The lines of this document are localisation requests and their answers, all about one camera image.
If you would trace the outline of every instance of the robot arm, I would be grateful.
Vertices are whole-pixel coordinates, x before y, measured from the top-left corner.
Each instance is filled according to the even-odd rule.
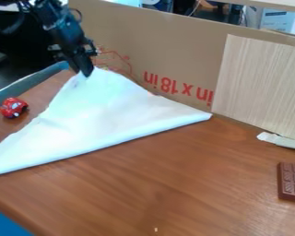
[[[59,0],[35,0],[33,5],[29,0],[0,0],[1,6],[15,3],[18,8],[24,6],[36,16],[76,72],[82,71],[86,77],[90,76],[94,69],[90,56],[97,55],[96,48],[92,40],[85,37],[79,20],[72,14],[72,9],[62,6]]]

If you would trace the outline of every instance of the white towel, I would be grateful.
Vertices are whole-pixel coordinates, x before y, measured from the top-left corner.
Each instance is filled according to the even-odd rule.
[[[150,94],[95,68],[72,77],[46,111],[0,143],[0,174],[67,159],[208,120],[210,113]]]

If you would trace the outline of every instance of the red toy car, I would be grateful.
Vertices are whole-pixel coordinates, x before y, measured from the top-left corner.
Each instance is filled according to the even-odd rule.
[[[19,117],[28,107],[29,105],[23,100],[9,98],[3,102],[0,111],[6,118],[15,118]]]

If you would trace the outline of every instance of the brown table surface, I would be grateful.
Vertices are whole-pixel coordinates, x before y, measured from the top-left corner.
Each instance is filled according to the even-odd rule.
[[[72,74],[0,115],[0,141],[42,112]],[[276,165],[295,150],[260,129],[214,117],[76,158],[0,176],[0,210],[36,235],[295,236],[295,204],[277,199]]]

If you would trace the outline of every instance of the chocolate bar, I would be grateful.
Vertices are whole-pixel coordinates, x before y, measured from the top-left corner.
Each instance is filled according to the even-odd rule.
[[[278,198],[295,202],[295,164],[280,162],[277,165]]]

